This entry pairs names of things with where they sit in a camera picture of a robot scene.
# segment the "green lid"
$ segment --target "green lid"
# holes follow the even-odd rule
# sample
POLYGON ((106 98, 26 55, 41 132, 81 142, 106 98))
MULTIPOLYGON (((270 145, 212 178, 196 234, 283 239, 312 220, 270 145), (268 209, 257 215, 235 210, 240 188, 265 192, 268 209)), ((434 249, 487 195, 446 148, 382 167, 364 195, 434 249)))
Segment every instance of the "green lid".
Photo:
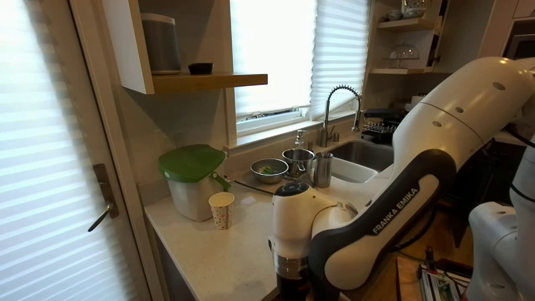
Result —
POLYGON ((223 152, 205 143, 185 145, 158 158, 163 175, 175 182, 198 182, 222 162, 223 152))

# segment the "wall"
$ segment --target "wall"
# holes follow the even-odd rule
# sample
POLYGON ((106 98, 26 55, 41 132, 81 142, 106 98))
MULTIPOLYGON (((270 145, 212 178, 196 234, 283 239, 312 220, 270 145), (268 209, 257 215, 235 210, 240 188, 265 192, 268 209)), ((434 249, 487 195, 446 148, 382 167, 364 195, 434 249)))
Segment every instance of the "wall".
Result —
POLYGON ((449 0, 441 38, 441 70, 456 70, 476 56, 501 56, 516 0, 449 0))
MULTIPOLYGON (((198 60, 213 71, 230 66, 228 6, 220 0, 140 1, 140 11, 165 13, 176 21, 181 71, 198 60)), ((186 143, 227 145, 227 100, 223 90, 178 95, 140 95, 116 88, 116 110, 143 202, 168 193, 156 168, 156 157, 186 143)))
POLYGON ((365 106, 402 106, 410 95, 424 95, 447 73, 382 75, 369 73, 365 85, 365 106))

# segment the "cable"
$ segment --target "cable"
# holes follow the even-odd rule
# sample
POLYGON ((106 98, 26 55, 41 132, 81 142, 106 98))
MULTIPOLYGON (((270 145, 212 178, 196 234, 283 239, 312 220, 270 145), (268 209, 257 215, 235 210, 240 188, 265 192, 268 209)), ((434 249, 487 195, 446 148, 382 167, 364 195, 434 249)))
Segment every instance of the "cable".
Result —
POLYGON ((535 147, 535 143, 533 143, 529 138, 519 135, 519 133, 512 128, 511 123, 507 123, 507 125, 504 127, 504 132, 511 133, 514 138, 521 140, 522 143, 526 143, 526 145, 529 145, 529 147, 535 147))
POLYGON ((429 219, 424 222, 424 225, 407 240, 397 244, 397 245, 392 245, 390 247, 390 252, 397 252, 410 244, 414 244, 417 239, 420 239, 422 234, 427 232, 427 229, 431 227, 432 220, 434 220, 434 215, 436 215, 436 205, 431 207, 431 214, 429 214, 429 219))
POLYGON ((519 197, 522 197, 524 200, 535 202, 533 197, 527 197, 526 193, 522 193, 514 183, 509 183, 509 187, 511 187, 519 197))

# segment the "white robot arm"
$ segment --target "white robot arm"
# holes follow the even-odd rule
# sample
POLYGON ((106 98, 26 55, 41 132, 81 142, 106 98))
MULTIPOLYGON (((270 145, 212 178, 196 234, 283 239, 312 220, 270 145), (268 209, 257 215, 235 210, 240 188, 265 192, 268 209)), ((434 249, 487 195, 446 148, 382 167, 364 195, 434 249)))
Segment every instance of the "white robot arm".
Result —
POLYGON ((509 198, 512 207, 484 202, 469 212, 474 269, 467 299, 535 299, 535 147, 522 153, 509 198))
POLYGON ((359 287, 384 245, 531 98, 533 66, 535 58, 477 58, 447 76, 395 128, 392 165, 355 185, 364 197, 347 205, 305 185, 282 187, 270 237, 278 282, 308 277, 315 299, 359 287))

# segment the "glass jar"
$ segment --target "glass jar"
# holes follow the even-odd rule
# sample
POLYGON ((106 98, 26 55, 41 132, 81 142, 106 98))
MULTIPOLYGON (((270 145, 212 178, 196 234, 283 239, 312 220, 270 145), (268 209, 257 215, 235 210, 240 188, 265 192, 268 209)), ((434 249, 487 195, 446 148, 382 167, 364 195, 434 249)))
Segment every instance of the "glass jar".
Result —
POLYGON ((405 66, 410 65, 409 60, 419 60, 419 51, 410 43, 400 43, 400 45, 395 45, 389 51, 387 58, 389 58, 389 66, 392 66, 392 68, 405 68, 405 66))
POLYGON ((402 18, 419 18, 426 11, 427 0, 400 0, 402 18))

